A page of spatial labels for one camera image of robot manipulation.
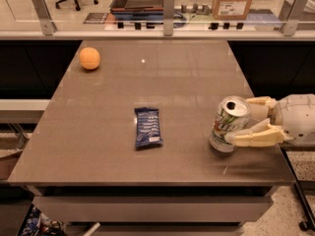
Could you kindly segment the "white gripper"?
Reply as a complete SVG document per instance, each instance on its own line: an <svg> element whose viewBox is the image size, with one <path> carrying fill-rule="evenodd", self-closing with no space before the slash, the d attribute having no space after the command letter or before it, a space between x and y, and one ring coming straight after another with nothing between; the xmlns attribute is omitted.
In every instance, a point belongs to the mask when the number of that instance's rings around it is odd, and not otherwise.
<svg viewBox="0 0 315 236"><path fill-rule="evenodd" d="M291 94L278 103L269 96L247 98L246 101L251 108L251 117L263 121L249 129L227 133L224 138L228 143L244 148L271 147L285 140L284 132L293 142L315 142L314 94ZM273 108L275 125L267 118Z"/></svg>

